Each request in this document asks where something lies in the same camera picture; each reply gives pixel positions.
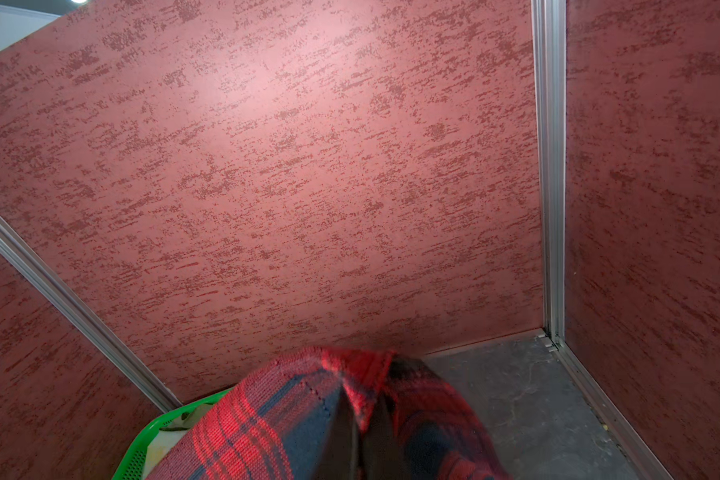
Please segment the red plaid skirt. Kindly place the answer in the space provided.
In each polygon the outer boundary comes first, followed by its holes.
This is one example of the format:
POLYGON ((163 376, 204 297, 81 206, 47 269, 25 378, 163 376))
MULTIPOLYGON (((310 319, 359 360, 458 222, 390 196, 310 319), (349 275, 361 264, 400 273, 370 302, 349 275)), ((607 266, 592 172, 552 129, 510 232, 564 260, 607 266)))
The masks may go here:
POLYGON ((504 479, 457 390, 391 351, 310 347, 227 392, 154 479, 504 479))

